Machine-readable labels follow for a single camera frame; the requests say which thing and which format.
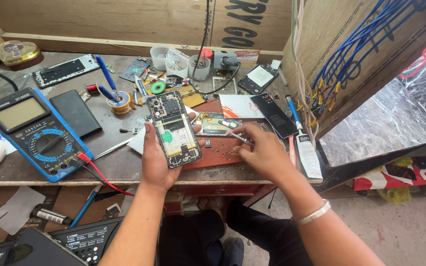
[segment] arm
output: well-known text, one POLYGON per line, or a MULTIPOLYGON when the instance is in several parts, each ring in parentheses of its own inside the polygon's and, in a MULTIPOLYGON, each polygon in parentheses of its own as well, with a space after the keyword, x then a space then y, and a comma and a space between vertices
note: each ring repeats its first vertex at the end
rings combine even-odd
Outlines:
MULTIPOLYGON (((243 133, 255 142, 253 152, 237 146, 243 160, 262 177, 274 182, 289 202, 293 217, 300 220, 320 209, 324 202, 307 179, 291 163, 273 133, 253 125, 243 125, 234 133, 243 133)), ((308 255, 315 266, 384 265, 379 257, 336 215, 329 210, 318 219, 298 226, 308 255)))
MULTIPOLYGON (((194 113, 188 114, 190 120, 194 113)), ((99 266, 154 265, 160 218, 165 194, 174 185, 182 167, 169 168, 156 137, 154 125, 145 123, 141 182, 115 238, 99 266)), ((194 127, 198 132, 201 127, 194 127)), ((205 141, 198 141, 201 146, 205 141)))

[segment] plastic cup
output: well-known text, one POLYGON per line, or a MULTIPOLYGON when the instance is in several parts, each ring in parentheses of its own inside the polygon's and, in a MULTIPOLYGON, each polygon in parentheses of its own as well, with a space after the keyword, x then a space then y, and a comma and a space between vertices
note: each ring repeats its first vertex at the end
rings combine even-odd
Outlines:
MULTIPOLYGON (((198 54, 193 55, 192 57, 190 57, 190 59, 188 60, 188 74, 192 77, 193 75, 193 69, 195 68, 195 60, 198 58, 198 54)), ((202 56, 202 58, 204 58, 204 62, 206 65, 206 68, 204 69, 199 69, 198 67, 200 65, 198 65, 196 67, 195 70, 195 76, 193 77, 193 79, 195 79, 196 81, 204 81, 205 79, 208 78, 208 75, 210 75, 210 66, 211 66, 211 61, 210 59, 208 59, 207 57, 202 56)))
POLYGON ((167 75, 179 75, 183 78, 188 78, 188 61, 178 55, 171 55, 165 60, 167 67, 167 75), (182 70, 173 69, 175 66, 180 67, 182 70))
POLYGON ((166 70, 165 58, 169 52, 170 46, 168 45, 156 45, 151 48, 152 63, 156 69, 161 71, 166 70))

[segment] silver bangle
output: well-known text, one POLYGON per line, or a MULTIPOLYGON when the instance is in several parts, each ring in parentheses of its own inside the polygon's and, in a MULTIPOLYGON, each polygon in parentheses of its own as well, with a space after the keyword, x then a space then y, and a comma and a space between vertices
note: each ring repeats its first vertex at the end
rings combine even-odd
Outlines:
POLYGON ((330 202, 327 199, 323 199, 323 201, 325 202, 325 204, 323 205, 322 208, 320 208, 316 212, 314 212, 314 213, 310 214, 309 216, 307 216, 307 217, 305 217, 303 219, 300 219, 298 221, 296 221, 293 218, 293 216, 292 216, 292 218, 290 218, 290 220, 292 220, 292 222, 294 224, 297 224, 297 225, 302 225, 302 224, 305 224, 305 223, 309 223, 309 222, 311 222, 313 220, 316 220, 318 217, 320 217, 321 215, 324 215, 325 213, 327 213, 327 211, 329 209, 331 209, 330 202))

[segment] multimeter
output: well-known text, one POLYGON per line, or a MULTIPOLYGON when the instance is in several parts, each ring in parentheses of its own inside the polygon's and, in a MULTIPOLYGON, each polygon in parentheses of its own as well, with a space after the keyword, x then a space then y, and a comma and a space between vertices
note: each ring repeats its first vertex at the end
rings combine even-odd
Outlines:
POLYGON ((0 133, 50 182, 78 169, 68 164, 81 152, 92 152, 50 102, 35 88, 0 99, 0 133))

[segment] hand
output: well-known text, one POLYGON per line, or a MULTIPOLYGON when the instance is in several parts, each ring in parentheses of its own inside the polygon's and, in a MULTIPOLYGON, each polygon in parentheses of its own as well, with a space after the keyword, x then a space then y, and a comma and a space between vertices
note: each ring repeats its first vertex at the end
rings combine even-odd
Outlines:
POLYGON ((233 133, 242 133, 242 137, 254 142, 252 152, 239 146, 242 144, 239 140, 238 146, 233 150, 262 177, 279 185, 283 178, 288 177, 288 173, 296 171, 274 133, 265 132, 252 124, 243 124, 233 130, 233 133))
MULTIPOLYGON (((195 119, 195 113, 189 113, 190 121, 195 119)), ((177 180, 182 167, 169 168, 165 159, 155 127, 152 123, 144 123, 146 135, 144 137, 144 154, 142 155, 142 176, 141 182, 145 182, 150 188, 162 193, 166 193, 177 180)), ((196 125, 193 131, 197 133, 201 126, 196 125)), ((204 140, 199 140, 200 147, 205 145, 204 140)))

